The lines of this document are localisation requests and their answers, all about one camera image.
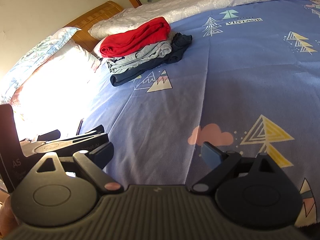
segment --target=stack of folded clothes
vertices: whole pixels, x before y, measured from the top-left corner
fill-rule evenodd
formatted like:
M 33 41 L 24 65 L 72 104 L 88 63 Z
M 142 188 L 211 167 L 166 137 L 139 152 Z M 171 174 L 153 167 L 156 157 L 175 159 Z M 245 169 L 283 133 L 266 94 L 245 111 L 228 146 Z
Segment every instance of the stack of folded clothes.
M 122 85 L 162 63 L 181 60 L 192 36 L 170 30 L 167 21 L 158 17 L 135 30 L 106 37 L 100 53 L 112 73 L 111 84 Z

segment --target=yellow triangle tree print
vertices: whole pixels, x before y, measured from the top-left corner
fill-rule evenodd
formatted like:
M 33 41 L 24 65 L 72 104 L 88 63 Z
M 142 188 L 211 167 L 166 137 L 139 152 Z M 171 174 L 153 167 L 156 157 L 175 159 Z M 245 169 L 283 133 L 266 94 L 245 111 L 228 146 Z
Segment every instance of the yellow triangle tree print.
M 172 88 L 167 72 L 164 70 L 146 93 Z
M 308 38 L 294 32 L 289 32 L 287 37 L 287 41 L 296 41 L 295 47 L 301 47 L 300 52 L 309 52 L 310 54 L 317 52 L 315 49 L 310 48 L 313 47 L 311 44 L 303 40 L 308 40 Z
M 240 145 L 262 144 L 259 153 L 266 152 L 280 168 L 284 168 L 293 166 L 293 164 L 283 157 L 271 143 L 290 140 L 294 140 L 291 135 L 265 116 L 260 115 Z
M 317 223 L 316 201 L 306 178 L 303 180 L 300 194 L 303 205 L 294 225 L 304 227 Z

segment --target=ridged grip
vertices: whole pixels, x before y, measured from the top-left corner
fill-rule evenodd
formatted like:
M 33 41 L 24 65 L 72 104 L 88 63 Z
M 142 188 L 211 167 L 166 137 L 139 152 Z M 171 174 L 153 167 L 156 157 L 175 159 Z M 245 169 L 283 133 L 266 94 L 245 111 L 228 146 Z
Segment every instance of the ridged grip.
M 8 240 L 296 240 L 294 227 L 274 231 L 242 228 L 228 221 L 210 197 L 184 186 L 130 186 L 103 196 L 82 220 L 61 228 L 21 225 Z

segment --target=gray folded shirt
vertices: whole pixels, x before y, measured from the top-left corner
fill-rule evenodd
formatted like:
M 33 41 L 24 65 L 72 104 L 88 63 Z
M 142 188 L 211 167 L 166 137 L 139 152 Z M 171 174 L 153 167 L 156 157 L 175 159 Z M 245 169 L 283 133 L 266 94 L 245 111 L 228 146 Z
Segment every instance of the gray folded shirt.
M 127 56 L 106 58 L 106 66 L 112 74 L 120 74 L 153 58 L 164 57 L 172 50 L 171 42 L 175 34 L 175 32 L 170 32 L 166 41 L 144 46 L 142 49 Z

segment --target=finger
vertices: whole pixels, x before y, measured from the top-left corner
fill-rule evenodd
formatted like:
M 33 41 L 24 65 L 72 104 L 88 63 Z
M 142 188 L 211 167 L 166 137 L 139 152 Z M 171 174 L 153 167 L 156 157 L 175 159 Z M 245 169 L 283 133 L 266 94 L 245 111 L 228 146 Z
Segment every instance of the finger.
M 8 197 L 0 208 L 0 232 L 6 237 L 18 226 L 18 223 L 11 210 L 10 197 Z

